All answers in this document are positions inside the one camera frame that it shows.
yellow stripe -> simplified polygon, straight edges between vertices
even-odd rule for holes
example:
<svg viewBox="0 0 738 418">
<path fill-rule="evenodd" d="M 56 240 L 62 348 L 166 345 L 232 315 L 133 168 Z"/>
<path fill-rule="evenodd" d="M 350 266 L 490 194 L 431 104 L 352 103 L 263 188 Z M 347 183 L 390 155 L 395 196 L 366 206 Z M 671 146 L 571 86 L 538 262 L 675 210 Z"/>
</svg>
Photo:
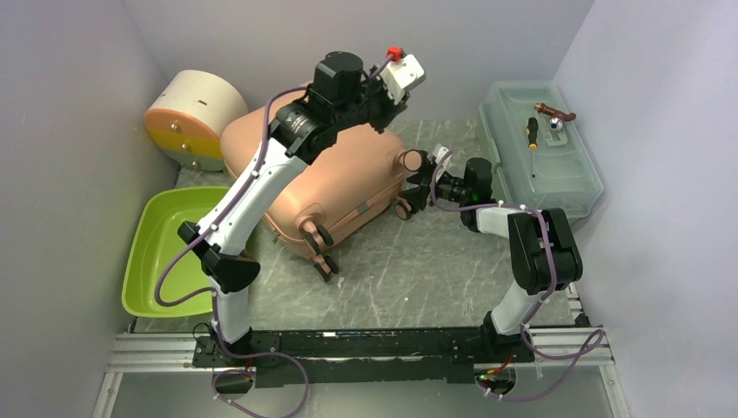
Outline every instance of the yellow stripe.
<svg viewBox="0 0 738 418">
<path fill-rule="evenodd" d="M 181 133 L 161 129 L 147 128 L 146 130 L 159 148 L 179 152 L 190 152 L 194 155 L 201 155 L 203 157 L 223 159 L 223 154 L 220 153 L 220 141 L 216 139 L 183 135 Z M 183 150 L 182 144 L 187 145 L 188 149 Z"/>
</svg>

red cap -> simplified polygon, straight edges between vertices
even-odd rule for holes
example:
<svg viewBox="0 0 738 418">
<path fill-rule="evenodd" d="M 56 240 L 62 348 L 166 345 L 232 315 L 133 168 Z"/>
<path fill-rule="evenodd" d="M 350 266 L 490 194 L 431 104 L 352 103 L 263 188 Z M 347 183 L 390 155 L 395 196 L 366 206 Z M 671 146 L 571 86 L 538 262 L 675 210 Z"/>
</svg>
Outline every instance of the red cap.
<svg viewBox="0 0 738 418">
<path fill-rule="evenodd" d="M 396 63 L 405 55 L 405 52 L 398 46 L 391 46 L 387 48 L 387 55 L 391 55 L 392 61 Z"/>
</svg>

metal frame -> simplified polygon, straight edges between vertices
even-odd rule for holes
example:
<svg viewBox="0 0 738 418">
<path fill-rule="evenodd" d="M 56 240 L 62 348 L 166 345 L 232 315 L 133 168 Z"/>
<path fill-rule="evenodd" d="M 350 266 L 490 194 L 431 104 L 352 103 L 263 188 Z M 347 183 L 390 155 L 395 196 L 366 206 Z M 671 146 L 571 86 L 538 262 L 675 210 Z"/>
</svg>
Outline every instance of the metal frame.
<svg viewBox="0 0 738 418">
<path fill-rule="evenodd" d="M 576 319 L 583 314 L 581 300 L 574 284 L 567 288 L 569 306 Z M 573 354 L 579 351 L 584 340 L 597 328 L 595 327 L 531 327 L 530 335 L 533 344 L 549 354 Z M 111 359 L 105 369 L 105 377 L 97 398 L 93 418 L 109 418 L 117 397 L 123 375 L 126 373 L 207 373 L 218 372 L 224 368 L 193 367 L 192 356 L 196 349 L 196 341 L 192 334 L 119 334 L 113 345 Z M 301 357 L 305 360 L 316 360 Z M 371 357 L 373 360 L 390 360 L 394 357 Z M 420 356 L 404 356 L 402 360 L 419 360 Z M 531 363 L 515 363 L 516 367 L 561 367 L 570 361 L 551 361 L 535 356 Z M 349 358 L 321 358 L 326 361 L 344 361 Z M 620 378 L 615 369 L 613 352 L 607 336 L 600 347 L 585 354 L 577 363 L 578 367 L 598 367 L 605 385 L 607 398 L 613 415 L 617 418 L 631 417 Z M 499 364 L 478 363 L 474 369 L 489 369 Z"/>
</svg>

marble floor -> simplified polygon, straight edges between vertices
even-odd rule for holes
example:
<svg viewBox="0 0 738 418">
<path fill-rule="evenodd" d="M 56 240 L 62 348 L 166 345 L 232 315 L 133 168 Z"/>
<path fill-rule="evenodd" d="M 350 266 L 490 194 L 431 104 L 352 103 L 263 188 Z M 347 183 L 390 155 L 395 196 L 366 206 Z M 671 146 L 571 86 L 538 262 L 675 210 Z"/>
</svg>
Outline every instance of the marble floor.
<svg viewBox="0 0 738 418">
<path fill-rule="evenodd" d="M 453 175 L 463 174 L 468 158 L 483 156 L 473 122 L 399 121 L 392 130 L 408 148 L 454 149 Z M 223 173 L 183 168 L 177 187 L 230 184 Z M 248 245 L 262 265 L 250 292 L 256 329 L 478 326 L 513 280 L 505 239 L 471 233 L 457 213 L 432 207 L 406 222 L 386 211 L 334 247 L 329 254 L 341 273 L 328 284 L 273 237 L 262 223 Z M 140 318 L 136 331 L 189 332 L 208 318 Z M 563 293 L 533 320 L 573 323 Z"/>
</svg>

green plastic basin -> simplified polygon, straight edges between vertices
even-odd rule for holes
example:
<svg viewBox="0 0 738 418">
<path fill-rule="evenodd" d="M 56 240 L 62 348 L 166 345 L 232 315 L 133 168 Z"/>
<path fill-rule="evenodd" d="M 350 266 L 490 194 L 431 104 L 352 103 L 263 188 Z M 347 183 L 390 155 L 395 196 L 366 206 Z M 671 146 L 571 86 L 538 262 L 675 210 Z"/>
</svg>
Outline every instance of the green plastic basin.
<svg viewBox="0 0 738 418">
<path fill-rule="evenodd" d="M 138 222 L 125 268 L 121 301 L 126 311 L 148 318 L 177 318 L 212 310 L 209 293 L 201 293 L 176 307 L 161 307 L 154 300 L 154 286 L 164 267 L 185 248 L 177 235 L 182 222 L 199 221 L 227 191 L 228 187 L 222 186 L 186 187 L 161 192 L 149 200 Z M 162 298 L 175 300 L 206 286 L 200 260 L 190 252 L 166 277 Z"/>
</svg>

